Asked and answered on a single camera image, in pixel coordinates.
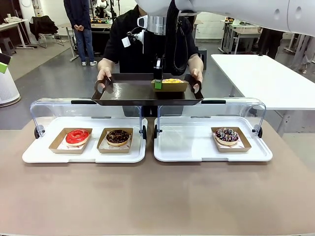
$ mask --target white robot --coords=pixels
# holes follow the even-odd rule
[[[178,16],[196,15],[202,11],[211,12],[264,28],[315,36],[315,29],[309,26],[315,10],[314,0],[136,0],[136,2],[148,14],[138,19],[138,26],[144,29],[135,34],[129,32],[122,41],[125,47],[129,47],[139,40],[143,44],[144,54],[155,54],[156,88],[161,87],[164,66],[171,69],[173,75],[181,75],[186,69],[187,63],[183,62],[178,68],[173,60]]]
[[[171,0],[136,0],[153,17],[165,17]],[[216,13],[273,30],[315,36],[310,20],[314,0],[174,0],[181,12]]]

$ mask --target green label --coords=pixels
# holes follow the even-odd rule
[[[155,81],[154,88],[162,89],[162,81]]]

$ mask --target black jacket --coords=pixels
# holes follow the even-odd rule
[[[63,0],[63,3],[72,28],[82,25],[91,29],[89,0]]]
[[[30,30],[31,33],[35,35],[36,40],[38,41],[39,33],[42,34],[55,34],[58,33],[58,27],[55,26],[55,22],[53,22],[49,16],[42,17],[32,17],[32,21],[30,22]]]

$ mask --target person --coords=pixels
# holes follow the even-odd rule
[[[99,73],[98,80],[103,80],[105,76],[111,77],[114,65],[119,63],[120,73],[153,73],[154,61],[152,55],[143,54],[143,45],[137,41],[135,44],[128,48],[124,48],[122,39],[127,36],[127,33],[137,28],[137,19],[141,16],[145,16],[147,13],[141,9],[138,5],[127,13],[119,16],[113,23],[110,30],[110,38],[106,44],[103,59],[98,63]],[[185,17],[180,17],[181,29],[185,35],[187,42],[187,55],[190,74],[196,79],[202,82],[203,76],[203,62],[199,57],[199,50],[195,46],[194,39],[192,37],[192,30],[189,21]],[[184,40],[178,30],[177,35],[177,48],[175,56],[175,64],[181,62],[183,57],[186,56],[183,48],[185,45]],[[157,108],[150,107],[144,109],[144,116],[153,117],[157,116]]]
[[[315,37],[305,36],[304,40],[307,42],[306,48],[296,50],[296,55],[299,58],[301,58],[301,56],[303,55],[302,61],[299,62],[298,68],[298,72],[301,74],[307,73],[307,67],[311,64],[315,55]]]
[[[282,31],[263,29],[258,42],[258,52],[262,50],[263,55],[267,55],[270,58],[275,59],[283,34],[284,33]]]
[[[84,42],[90,59],[90,66],[97,65],[97,61],[94,60],[92,46],[89,0],[63,0],[63,3],[71,26],[74,29],[82,66],[87,65]]]
[[[106,8],[108,6],[108,3],[106,0],[97,0],[97,6],[102,7],[102,8]]]

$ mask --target red glazed donut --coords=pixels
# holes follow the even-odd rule
[[[89,135],[88,131],[84,129],[76,129],[67,134],[65,141],[70,146],[80,146],[86,143]]]

